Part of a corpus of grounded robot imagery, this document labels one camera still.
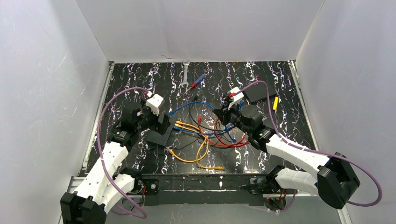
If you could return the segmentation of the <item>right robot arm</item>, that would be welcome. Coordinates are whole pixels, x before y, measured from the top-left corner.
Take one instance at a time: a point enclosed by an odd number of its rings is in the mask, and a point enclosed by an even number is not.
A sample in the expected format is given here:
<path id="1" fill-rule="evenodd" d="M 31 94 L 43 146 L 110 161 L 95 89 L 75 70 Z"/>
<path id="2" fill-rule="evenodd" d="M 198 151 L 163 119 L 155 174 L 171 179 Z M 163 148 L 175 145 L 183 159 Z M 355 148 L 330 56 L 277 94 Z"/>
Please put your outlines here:
<path id="1" fill-rule="evenodd" d="M 245 133 L 254 148 L 300 168 L 299 171 L 281 167 L 274 169 L 267 176 L 267 182 L 273 188 L 296 189 L 317 195 L 329 206 L 342 209 L 361 184 L 342 154 L 322 155 L 287 141 L 273 128 L 264 125 L 263 116 L 255 105 L 241 109 L 236 105 L 223 106 L 214 109 L 213 113 L 222 124 L 231 123 Z"/>

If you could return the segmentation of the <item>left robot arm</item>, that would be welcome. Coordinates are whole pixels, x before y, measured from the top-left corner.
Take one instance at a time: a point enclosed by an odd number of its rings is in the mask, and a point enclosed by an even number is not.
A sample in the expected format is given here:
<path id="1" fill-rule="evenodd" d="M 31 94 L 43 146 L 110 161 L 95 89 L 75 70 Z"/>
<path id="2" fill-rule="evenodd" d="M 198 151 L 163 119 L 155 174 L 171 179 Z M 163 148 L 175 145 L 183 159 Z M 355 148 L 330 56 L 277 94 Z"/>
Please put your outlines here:
<path id="1" fill-rule="evenodd" d="M 107 214 L 127 192 L 135 188 L 132 170 L 115 174 L 141 132 L 151 129 L 161 135 L 171 125 L 168 114 L 157 115 L 148 106 L 129 111 L 117 120 L 104 149 L 84 180 L 60 200 L 64 224 L 103 224 Z"/>

